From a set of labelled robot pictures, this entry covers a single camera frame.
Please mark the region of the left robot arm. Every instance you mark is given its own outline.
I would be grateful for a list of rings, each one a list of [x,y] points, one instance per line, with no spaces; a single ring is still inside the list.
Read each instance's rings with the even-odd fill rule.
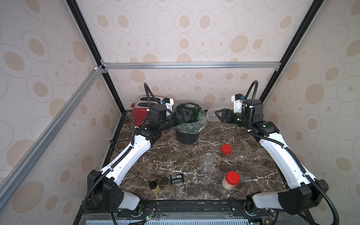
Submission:
[[[134,130],[127,147],[100,171],[92,170],[88,174],[88,193],[82,203],[85,212],[105,210],[115,213],[119,209],[140,209],[140,197],[120,189],[124,177],[135,162],[161,138],[164,130],[192,123],[197,118],[190,109],[181,108],[170,117],[167,117],[168,111],[163,105],[151,108],[148,122]]]

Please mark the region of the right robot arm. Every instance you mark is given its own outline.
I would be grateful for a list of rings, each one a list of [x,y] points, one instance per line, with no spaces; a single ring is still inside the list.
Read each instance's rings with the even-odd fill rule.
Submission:
[[[332,223],[339,224],[335,205],[326,194],[329,189],[327,182],[317,179],[305,168],[272,122],[264,121],[262,115],[252,122],[252,114],[235,113],[229,109],[217,110],[215,115],[221,122],[246,127],[248,133],[270,154],[288,187],[286,191],[261,192],[247,196],[247,210],[268,208],[284,211],[290,215],[299,215],[313,225],[315,222],[302,212],[318,206],[324,200],[332,212]]]

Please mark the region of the clear oatmeal jar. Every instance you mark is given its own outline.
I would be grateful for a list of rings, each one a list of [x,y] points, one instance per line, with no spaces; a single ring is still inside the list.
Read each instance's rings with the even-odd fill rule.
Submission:
[[[202,158],[201,168],[204,173],[209,173],[213,168],[214,155],[210,152],[205,153]]]

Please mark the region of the black trash bin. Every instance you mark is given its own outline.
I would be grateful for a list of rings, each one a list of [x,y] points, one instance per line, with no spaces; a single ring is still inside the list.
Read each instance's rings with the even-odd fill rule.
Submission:
[[[186,145],[194,144],[199,139],[199,136],[200,136],[200,133],[197,133],[197,134],[182,133],[182,132],[178,131],[177,129],[175,130],[175,133],[176,133],[177,140],[180,143],[186,144]]]

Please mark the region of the small red jar lid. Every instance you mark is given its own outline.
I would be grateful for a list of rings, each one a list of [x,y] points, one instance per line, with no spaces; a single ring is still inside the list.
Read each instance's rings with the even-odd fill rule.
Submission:
[[[229,155],[232,152],[232,147],[228,144],[223,144],[221,146],[221,152],[225,155]]]

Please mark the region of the red-lid oatmeal jar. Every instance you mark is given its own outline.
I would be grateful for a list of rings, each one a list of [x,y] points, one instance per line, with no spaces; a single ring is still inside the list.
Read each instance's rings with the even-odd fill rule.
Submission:
[[[240,176],[235,171],[229,171],[222,179],[222,186],[226,190],[234,189],[240,181]]]
[[[220,122],[220,119],[218,118],[218,116],[215,114],[216,111],[221,110],[220,108],[213,108],[213,109],[209,109],[206,112],[206,117],[207,120],[209,122]]]

